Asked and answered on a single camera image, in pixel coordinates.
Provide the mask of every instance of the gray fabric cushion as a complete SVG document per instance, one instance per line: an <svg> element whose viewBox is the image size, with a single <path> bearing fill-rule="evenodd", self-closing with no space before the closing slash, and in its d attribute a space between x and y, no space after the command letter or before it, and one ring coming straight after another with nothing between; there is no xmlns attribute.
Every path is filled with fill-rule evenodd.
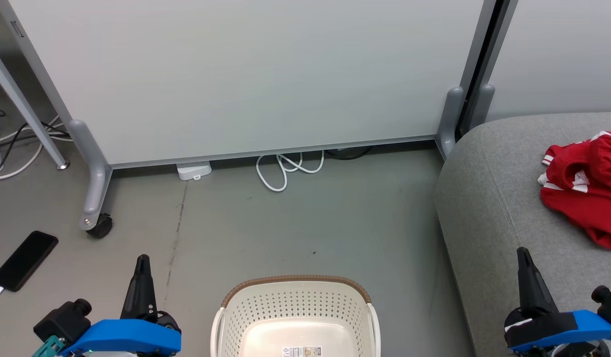
<svg viewBox="0 0 611 357"><path fill-rule="evenodd" d="M611 113L503 119L473 129L446 160L435 204L478 356L506 356L517 247L530 250L561 311L595 311L592 290L611 287L611 251L543 206L537 183L550 145L601 130L611 131Z"/></svg>

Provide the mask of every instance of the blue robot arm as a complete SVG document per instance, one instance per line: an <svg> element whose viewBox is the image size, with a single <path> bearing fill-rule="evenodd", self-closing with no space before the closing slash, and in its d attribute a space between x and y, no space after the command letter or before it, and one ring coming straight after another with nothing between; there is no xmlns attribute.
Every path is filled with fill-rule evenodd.
<svg viewBox="0 0 611 357"><path fill-rule="evenodd" d="M598 287L588 310L559 312L528 249L517 250L520 307L505 319L505 341L514 354L526 357L593 355L609 357L603 340L611 341L611 292Z"/></svg>
<svg viewBox="0 0 611 357"><path fill-rule="evenodd" d="M83 299L52 310L34 327L34 333L45 343L33 357L79 357L90 351L169 357L181 350L180 328L156 306L147 255L138 257L120 319L91 325L86 318L91 311L89 302Z"/></svg>

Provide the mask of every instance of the red cloth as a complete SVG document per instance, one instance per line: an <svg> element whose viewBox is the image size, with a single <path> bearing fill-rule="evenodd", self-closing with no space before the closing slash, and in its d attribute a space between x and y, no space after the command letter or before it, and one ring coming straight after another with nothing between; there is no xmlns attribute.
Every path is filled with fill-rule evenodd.
<svg viewBox="0 0 611 357"><path fill-rule="evenodd" d="M595 179L611 189L611 133L607 134L589 145L589 169Z"/></svg>
<svg viewBox="0 0 611 357"><path fill-rule="evenodd" d="M611 249L611 133L565 147L551 146L539 178L541 200L584 228L596 244Z"/></svg>

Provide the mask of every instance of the floor crack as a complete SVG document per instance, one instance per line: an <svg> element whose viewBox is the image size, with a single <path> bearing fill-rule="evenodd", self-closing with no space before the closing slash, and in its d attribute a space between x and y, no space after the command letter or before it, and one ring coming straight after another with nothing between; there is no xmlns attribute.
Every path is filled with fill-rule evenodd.
<svg viewBox="0 0 611 357"><path fill-rule="evenodd" d="M173 263L175 262L175 256L178 253L178 245L180 244L180 226L182 224L182 215L184 213L184 202L186 201L186 193L188 189L188 181L184 186L184 195L182 196L182 203L180 203L180 217L178 217L178 228L175 230L175 240L173 241L171 258L169 259L169 276L167 277L167 292L165 293L165 306L167 305L167 299L169 298L169 283L171 282L171 270L173 269Z"/></svg>

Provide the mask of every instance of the basket label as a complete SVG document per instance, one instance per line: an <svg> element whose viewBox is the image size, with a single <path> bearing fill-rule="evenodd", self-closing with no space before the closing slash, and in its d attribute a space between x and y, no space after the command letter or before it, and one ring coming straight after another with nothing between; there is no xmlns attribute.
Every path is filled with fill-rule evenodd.
<svg viewBox="0 0 611 357"><path fill-rule="evenodd" d="M284 347L281 357L322 357L323 348L321 346L306 347Z"/></svg>

